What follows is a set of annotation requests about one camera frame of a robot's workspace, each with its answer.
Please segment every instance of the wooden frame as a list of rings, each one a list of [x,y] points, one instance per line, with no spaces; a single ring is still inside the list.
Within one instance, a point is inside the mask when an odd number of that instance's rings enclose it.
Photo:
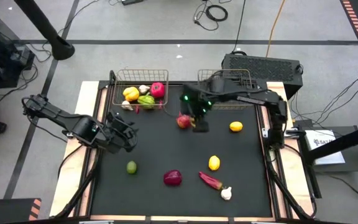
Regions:
[[[282,82],[268,82],[267,86],[272,91],[276,91],[285,101],[287,100],[285,95],[285,90]],[[96,95],[98,94],[99,82],[83,82],[80,90],[80,95],[78,97],[77,107],[75,113],[78,114],[88,114],[93,115],[94,105],[96,103]],[[105,100],[107,97],[108,91],[107,89],[101,90],[100,104],[99,110],[97,112],[97,119],[102,120],[103,111],[105,106]],[[269,128],[269,116],[266,108],[262,107],[262,117],[265,128]],[[291,116],[288,113],[288,123],[287,128],[291,128]],[[285,143],[289,146],[294,147],[298,150],[298,144],[294,139],[286,139]],[[69,140],[65,156],[71,153],[74,149],[79,146],[75,139]],[[86,149],[83,147],[76,154],[72,155],[72,158],[66,161],[66,164],[62,167],[62,171],[60,173],[60,178],[58,180],[58,184],[56,187],[55,196],[52,203],[52,208],[50,211],[50,216],[56,215],[59,213],[67,202],[71,199],[72,195],[78,188],[81,178],[81,172],[83,168],[83,164],[85,162],[85,152]],[[91,151],[91,155],[88,163],[88,171],[90,167],[93,165],[95,151]],[[307,214],[313,213],[313,206],[311,204],[311,199],[309,195],[308,186],[306,183],[306,177],[303,169],[303,164],[301,159],[297,154],[288,149],[282,149],[280,151],[281,159],[282,159],[282,167],[284,171],[285,180],[287,183],[287,188],[295,198],[295,200],[302,206],[303,210]],[[273,163],[275,170],[278,170],[277,161]],[[86,215],[86,209],[88,206],[88,201],[90,197],[90,186],[88,185],[86,188],[82,198],[81,198],[81,207],[79,211],[79,216]],[[283,195],[281,191],[276,186],[275,188],[277,201],[278,201],[278,209],[280,211],[280,217],[286,218],[286,208],[285,202],[283,199]],[[274,221],[275,219],[266,218],[266,217],[236,217],[234,218],[235,222],[269,222]],[[132,220],[132,221],[142,221],[146,219],[146,216],[142,215],[91,215],[92,220]],[[178,221],[178,220],[186,220],[186,221],[204,221],[204,222],[228,222],[228,217],[162,217],[162,216],[151,216],[152,221]]]

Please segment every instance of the gray floor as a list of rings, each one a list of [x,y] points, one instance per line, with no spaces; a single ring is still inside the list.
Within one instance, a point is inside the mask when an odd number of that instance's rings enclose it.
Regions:
[[[77,10],[88,4],[80,0]],[[37,1],[56,29],[64,27],[73,0]],[[100,0],[79,13],[68,33],[71,40],[234,40],[242,1],[224,5],[227,21],[215,32],[194,25],[193,13],[199,1],[148,0],[132,6],[110,6]],[[280,1],[248,0],[240,33],[241,40],[267,40]],[[22,39],[43,39],[13,0],[0,0],[0,18]],[[206,26],[215,24],[203,19]],[[289,0],[284,5],[274,33],[275,40],[357,40],[339,0]],[[69,112],[74,112],[82,81],[108,79],[110,70],[125,68],[167,69],[170,80],[196,80],[199,69],[219,68],[233,45],[225,44],[144,44],[75,45],[76,54],[58,63],[48,97]],[[264,56],[266,45],[238,45],[249,55]],[[305,67],[304,86],[299,91],[301,112],[321,110],[343,88],[358,77],[358,45],[273,45],[270,57],[300,60]],[[29,122],[22,115],[20,99],[39,93],[52,60],[37,63],[39,77],[28,89],[17,91],[0,103],[0,120],[8,130],[0,135],[0,198],[3,198],[21,151]],[[358,89],[358,83],[340,102]],[[41,120],[39,124],[59,134],[60,128]],[[334,112],[325,126],[358,125],[358,95]],[[47,218],[57,182],[57,169],[65,144],[36,130],[19,177],[14,198],[40,197],[41,217]],[[341,174],[358,189],[358,173]],[[317,217],[333,222],[358,223],[358,195],[343,183],[318,177],[322,199]]]

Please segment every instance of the wire basket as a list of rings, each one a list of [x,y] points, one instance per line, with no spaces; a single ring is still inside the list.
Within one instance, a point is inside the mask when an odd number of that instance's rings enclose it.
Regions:
[[[252,90],[258,88],[256,82],[252,80],[250,71],[248,69],[198,70],[198,84],[204,86],[205,81],[210,80],[215,76],[230,78],[235,83],[238,83],[238,85],[240,85],[245,89]],[[253,105],[236,100],[229,100],[227,102],[215,103],[212,106],[212,110],[243,110],[247,106],[253,106]]]
[[[113,105],[122,106],[122,102],[125,101],[125,96],[122,92],[126,88],[132,86],[138,88],[141,85],[147,85],[150,87],[155,82],[164,84],[165,94],[163,98],[155,99],[155,104],[147,105],[148,108],[157,108],[168,103],[168,70],[125,69],[118,71],[112,94]],[[132,101],[131,106],[144,105],[138,103],[137,101]]]

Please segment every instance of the white garlic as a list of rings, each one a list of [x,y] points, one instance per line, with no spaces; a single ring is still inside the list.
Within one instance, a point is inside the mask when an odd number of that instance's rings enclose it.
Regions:
[[[131,106],[131,103],[128,102],[128,101],[124,101],[121,103],[121,107],[124,109],[124,110],[134,110]]]
[[[140,91],[141,94],[147,93],[147,91],[148,91],[149,89],[150,89],[150,87],[148,87],[147,85],[141,85],[141,86],[139,87],[139,91]]]
[[[226,189],[223,189],[221,191],[221,197],[224,199],[224,200],[230,200],[231,198],[231,187],[228,187]]]

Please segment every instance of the red chili pepper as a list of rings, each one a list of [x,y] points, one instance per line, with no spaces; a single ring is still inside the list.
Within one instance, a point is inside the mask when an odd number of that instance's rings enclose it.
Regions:
[[[163,97],[165,94],[165,87],[164,84],[157,82],[157,83],[153,83],[152,87],[150,88],[150,93],[152,94],[152,96],[154,96],[155,98],[160,98]]]
[[[211,176],[206,175],[203,172],[198,172],[199,177],[209,186],[216,190],[222,190],[223,189],[223,183],[220,182],[218,179],[215,179]]]

